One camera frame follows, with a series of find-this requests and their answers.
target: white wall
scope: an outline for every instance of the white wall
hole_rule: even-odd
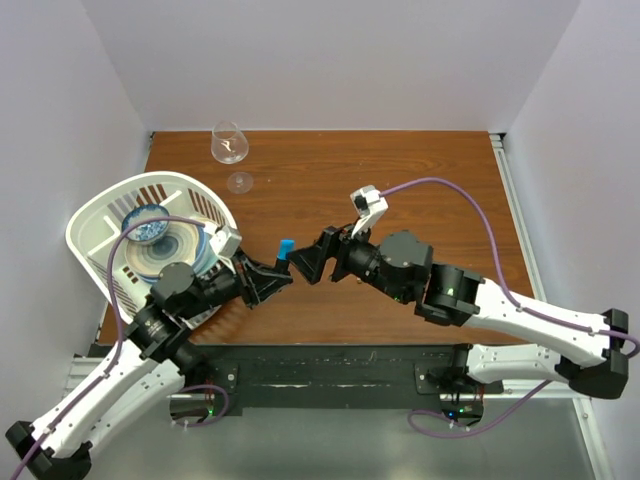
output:
[[[72,354],[95,334],[105,302],[64,230],[85,201],[142,169],[147,135],[78,0],[0,0],[0,11],[4,433],[59,400]],[[0,477],[17,460],[3,438]]]
[[[583,0],[507,151],[551,301],[615,306],[640,335],[640,4]],[[595,402],[618,479],[638,478],[638,361],[621,401]]]
[[[503,131],[578,0],[83,0],[150,129]]]

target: wooden tabletop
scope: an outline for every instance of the wooden tabletop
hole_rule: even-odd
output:
[[[352,222],[349,194],[359,187],[380,190],[424,176],[443,177],[465,188],[485,210],[496,234],[507,282],[531,295],[522,252],[496,160],[486,132],[358,131],[246,132],[249,155],[236,165],[211,156],[209,132],[161,132],[153,140],[147,171],[190,175],[227,204],[243,236],[245,252],[273,263],[282,238],[309,245],[329,225]],[[251,191],[231,193],[236,171],[253,176]],[[480,219],[457,193],[422,185],[388,198],[389,210],[372,241],[409,229],[435,249],[435,259],[495,278]],[[223,307],[192,340],[197,343],[512,343],[496,332],[439,327],[413,315],[353,277],[294,284],[251,311],[239,302]],[[109,311],[101,343],[113,343]]]

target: gray floor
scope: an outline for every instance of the gray floor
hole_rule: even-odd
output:
[[[490,401],[485,421],[508,405]],[[114,439],[89,478],[588,480],[593,473],[570,400],[530,401],[496,429],[463,440],[421,436],[395,410],[248,409],[185,432],[170,426],[163,402]]]

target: blue and white bowl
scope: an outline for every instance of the blue and white bowl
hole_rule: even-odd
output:
[[[138,207],[124,217],[122,221],[122,230],[129,228],[130,225],[134,225],[142,220],[146,220],[153,217],[166,217],[169,215],[169,210],[162,205],[149,204]],[[160,240],[169,229],[169,222],[152,222],[146,225],[140,225],[138,228],[131,231],[127,238],[132,242],[137,242],[140,245],[151,245],[152,243]]]

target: cable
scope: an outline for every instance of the cable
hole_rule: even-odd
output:
[[[426,428],[420,427],[420,426],[415,424],[415,422],[413,421],[413,417],[415,415],[428,415],[430,417],[439,418],[440,420],[445,420],[445,421],[448,421],[448,422],[452,422],[457,427],[464,428],[463,424],[461,424],[459,422],[456,422],[455,420],[451,420],[450,418],[445,417],[441,413],[433,412],[431,410],[412,410],[412,411],[409,412],[409,415],[407,415],[407,422],[409,423],[411,428],[413,428],[415,431],[417,431],[417,432],[419,432],[419,433],[421,433],[423,435],[427,435],[428,437],[439,438],[439,439],[456,439],[456,438],[473,437],[475,435],[480,435],[481,433],[484,433],[487,430],[491,430],[493,427],[495,427],[498,424],[502,423],[504,420],[507,419],[507,417],[509,417],[509,415],[511,415],[516,410],[518,410],[522,405],[525,404],[525,402],[527,400],[529,400],[531,397],[533,397],[536,393],[538,393],[540,390],[542,390],[544,387],[546,387],[550,383],[551,383],[551,380],[545,380],[540,385],[538,385],[533,390],[531,390],[529,393],[527,393],[520,400],[518,400],[516,403],[514,403],[509,408],[507,408],[498,418],[492,420],[491,422],[489,422],[488,424],[486,424],[483,427],[474,428],[473,430],[470,430],[468,432],[462,432],[462,433],[438,433],[438,432],[432,432],[431,430],[427,430]]]
[[[191,392],[192,390],[200,390],[201,388],[206,388],[206,389],[214,390],[216,392],[221,393],[222,396],[224,397],[224,405],[222,406],[222,410],[220,410],[220,412],[211,420],[207,420],[205,422],[200,422],[200,423],[190,423],[186,425],[187,428],[204,427],[206,425],[211,425],[212,423],[216,423],[222,417],[224,417],[224,414],[227,413],[227,410],[229,410],[229,394],[224,388],[219,387],[217,385],[210,385],[210,384],[194,385],[192,387],[183,388],[182,390],[180,390],[180,393]]]
[[[629,358],[633,358],[636,355],[638,355],[638,353],[640,353],[640,340],[638,340],[637,338],[633,337],[632,335],[629,335],[628,333],[616,332],[614,330],[592,331],[592,329],[590,327],[585,327],[583,325],[576,325],[574,323],[567,322],[565,320],[561,320],[559,318],[555,318],[555,317],[552,317],[550,315],[538,312],[538,311],[536,311],[536,310],[534,310],[532,308],[523,307],[522,304],[520,302],[518,302],[518,300],[515,299],[515,297],[513,296],[511,291],[509,290],[509,287],[507,286],[507,282],[506,282],[506,280],[504,278],[504,273],[502,272],[502,265],[500,264],[500,255],[498,254],[498,244],[496,242],[495,235],[493,234],[493,229],[491,228],[491,225],[489,224],[489,220],[487,219],[487,216],[485,215],[485,213],[482,210],[482,208],[480,207],[480,205],[478,205],[478,202],[476,202],[473,199],[473,197],[471,195],[469,195],[462,187],[459,187],[455,183],[450,182],[448,180],[445,180],[443,178],[424,177],[424,178],[418,178],[417,180],[412,180],[410,182],[403,183],[401,185],[395,186],[395,187],[390,188],[388,190],[384,190],[384,191],[380,192],[380,196],[381,197],[387,197],[387,196],[389,196],[389,195],[391,195],[393,193],[399,192],[401,190],[405,190],[405,189],[410,188],[410,187],[414,187],[416,185],[420,185],[422,183],[439,183],[441,185],[445,185],[445,186],[455,190],[460,195],[462,195],[467,200],[467,202],[469,202],[471,204],[471,206],[474,208],[474,210],[478,213],[478,215],[482,219],[482,223],[484,224],[484,228],[487,231],[487,235],[489,236],[489,243],[491,244],[491,253],[493,254],[493,263],[495,264],[496,273],[498,274],[498,282],[500,283],[500,287],[502,288],[502,291],[504,292],[505,297],[507,297],[507,300],[509,300],[509,302],[511,302],[518,310],[526,312],[529,315],[532,315],[534,317],[540,318],[542,320],[546,320],[547,322],[554,323],[556,325],[560,325],[562,327],[571,328],[573,330],[578,330],[580,332],[585,332],[585,333],[589,333],[589,334],[597,333],[599,335],[606,335],[608,337],[615,337],[615,338],[619,338],[619,339],[622,339],[622,340],[629,341],[629,342],[633,343],[633,345],[634,345],[633,350],[627,354],[627,356]]]
[[[131,233],[133,230],[135,230],[139,226],[146,225],[147,223],[162,222],[162,221],[189,223],[191,225],[196,225],[198,227],[204,227],[204,224],[202,222],[198,222],[196,220],[192,220],[190,218],[185,218],[185,217],[176,217],[173,215],[166,216],[166,217],[153,217],[153,218],[147,218],[136,224],[130,225],[116,239],[115,243],[111,247],[111,251],[109,252],[109,258],[107,260],[107,290],[109,291],[109,298],[111,300],[111,305],[113,306],[113,314],[116,319],[116,328],[118,330],[118,338],[116,339],[116,345],[115,345],[116,348],[115,348],[113,358],[111,359],[109,364],[105,367],[103,374],[97,377],[96,379],[94,379],[80,393],[78,393],[78,395],[75,398],[73,398],[73,400],[71,400],[63,409],[60,410],[58,415],[54,417],[51,423],[47,425],[47,428],[45,429],[44,433],[40,435],[40,437],[38,437],[38,439],[33,443],[31,448],[27,451],[26,455],[22,458],[22,460],[20,461],[20,464],[11,475],[10,480],[17,480],[17,478],[20,476],[24,468],[27,466],[27,464],[31,460],[31,457],[35,455],[38,448],[42,446],[42,444],[47,439],[49,434],[53,432],[56,425],[58,425],[62,421],[62,419],[65,416],[67,416],[67,414],[71,410],[73,410],[73,408],[78,403],[80,403],[80,401],[84,397],[86,397],[89,394],[89,392],[91,392],[94,388],[96,388],[103,379],[108,377],[111,370],[113,370],[115,366],[118,364],[120,353],[122,352],[122,344],[124,342],[124,321],[122,320],[122,317],[120,315],[120,309],[118,308],[118,297],[116,296],[115,284],[113,281],[113,261],[115,260],[116,251],[120,246],[120,244],[122,243],[122,241],[125,238],[127,238],[127,235],[129,235],[129,233]]]

